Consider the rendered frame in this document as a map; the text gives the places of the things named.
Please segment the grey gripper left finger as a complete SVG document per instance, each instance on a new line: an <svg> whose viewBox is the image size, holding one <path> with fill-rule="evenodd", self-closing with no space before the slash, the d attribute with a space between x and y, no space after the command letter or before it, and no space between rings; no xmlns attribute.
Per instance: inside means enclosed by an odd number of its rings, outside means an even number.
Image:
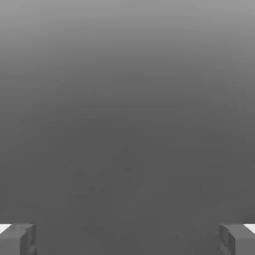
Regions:
<svg viewBox="0 0 255 255"><path fill-rule="evenodd" d="M37 255L35 224L15 223L0 231L0 255Z"/></svg>

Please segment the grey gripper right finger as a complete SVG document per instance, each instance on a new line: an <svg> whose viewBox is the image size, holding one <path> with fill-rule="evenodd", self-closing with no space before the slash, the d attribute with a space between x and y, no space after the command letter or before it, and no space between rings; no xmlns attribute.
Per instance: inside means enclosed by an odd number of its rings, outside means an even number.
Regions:
<svg viewBox="0 0 255 255"><path fill-rule="evenodd" d="M255 224L220 224L222 255L255 255Z"/></svg>

